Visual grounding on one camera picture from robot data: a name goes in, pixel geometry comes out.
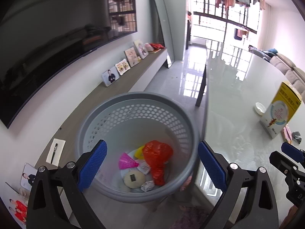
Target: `red package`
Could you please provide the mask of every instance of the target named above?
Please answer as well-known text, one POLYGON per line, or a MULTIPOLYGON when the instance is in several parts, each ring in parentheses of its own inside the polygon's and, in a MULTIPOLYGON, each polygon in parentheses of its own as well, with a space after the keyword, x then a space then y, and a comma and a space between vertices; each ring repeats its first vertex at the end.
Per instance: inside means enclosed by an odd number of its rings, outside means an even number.
POLYGON ((159 49, 163 49, 163 48, 164 48, 164 46, 161 45, 161 44, 150 43, 150 45, 151 45, 154 49, 156 49, 156 50, 159 50, 159 49))
POLYGON ((151 167, 150 172, 155 184, 163 186, 164 163, 173 155, 173 149, 168 144, 153 140, 145 144, 142 151, 145 161, 151 167))

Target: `black pen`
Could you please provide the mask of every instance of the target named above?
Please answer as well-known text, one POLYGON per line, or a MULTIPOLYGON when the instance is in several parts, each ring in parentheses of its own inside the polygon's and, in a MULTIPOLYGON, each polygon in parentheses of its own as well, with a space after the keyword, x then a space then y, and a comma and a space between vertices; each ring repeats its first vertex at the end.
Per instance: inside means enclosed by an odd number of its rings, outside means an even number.
POLYGON ((54 156, 55 156, 55 152, 56 152, 57 146, 58 146, 58 143, 55 144, 54 151, 53 151, 53 155, 52 155, 52 159, 51 159, 51 163, 53 162, 53 159, 54 159, 54 156))

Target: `framed photo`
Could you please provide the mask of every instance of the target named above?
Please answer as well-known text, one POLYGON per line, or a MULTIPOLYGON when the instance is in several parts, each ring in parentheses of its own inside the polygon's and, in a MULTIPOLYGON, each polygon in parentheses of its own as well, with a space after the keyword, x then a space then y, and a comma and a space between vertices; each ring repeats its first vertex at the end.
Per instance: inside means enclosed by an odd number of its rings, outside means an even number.
POLYGON ((126 59, 123 59, 120 63, 122 63, 126 71, 130 69, 130 65, 128 64, 126 59))
POLYGON ((105 85, 108 87, 109 85, 111 85, 114 81, 118 80, 120 77, 119 73, 116 70, 116 67, 112 67, 111 69, 109 69, 108 71, 105 71, 102 74, 102 78, 103 81, 105 83, 105 85))
POLYGON ((7 183, 4 187, 4 192, 5 199, 3 199, 3 203, 20 227, 26 229, 27 205, 23 198, 7 183))
POLYGON ((145 48, 144 44, 142 43, 141 40, 136 40, 134 42, 136 49, 138 50, 139 55, 141 56, 142 59, 146 58, 148 55, 148 51, 145 48))
POLYGON ((22 172, 20 185, 23 188, 31 191, 32 185, 36 177, 36 173, 37 170, 33 166, 26 163, 22 172))
POLYGON ((115 67, 116 67, 117 71, 119 72, 120 76, 123 75, 126 72, 126 70, 125 70, 125 68, 124 68, 124 66, 122 64, 122 61, 117 63, 115 65, 115 67))
POLYGON ((139 63, 138 56, 133 47, 126 50, 125 55, 131 67, 139 63))

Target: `flat screen television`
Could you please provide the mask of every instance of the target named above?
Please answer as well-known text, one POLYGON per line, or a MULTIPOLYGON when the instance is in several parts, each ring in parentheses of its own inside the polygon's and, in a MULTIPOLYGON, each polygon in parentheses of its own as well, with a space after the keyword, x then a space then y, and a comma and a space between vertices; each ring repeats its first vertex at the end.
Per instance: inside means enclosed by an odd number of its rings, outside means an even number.
POLYGON ((9 127, 57 73, 137 31, 135 0, 1 0, 0 119, 9 127))

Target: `red shirt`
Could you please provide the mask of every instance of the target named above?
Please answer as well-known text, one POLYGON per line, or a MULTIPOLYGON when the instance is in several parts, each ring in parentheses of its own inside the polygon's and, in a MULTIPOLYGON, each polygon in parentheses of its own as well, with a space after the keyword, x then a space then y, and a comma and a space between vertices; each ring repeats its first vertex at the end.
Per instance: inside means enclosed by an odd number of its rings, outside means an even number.
POLYGON ((25 217, 23 216, 22 213, 19 212, 15 212, 15 216, 17 217, 17 219, 19 219, 22 223, 24 223, 25 221, 25 217))
POLYGON ((26 217, 27 207, 20 201, 16 201, 16 209, 19 209, 22 212, 22 215, 26 217))

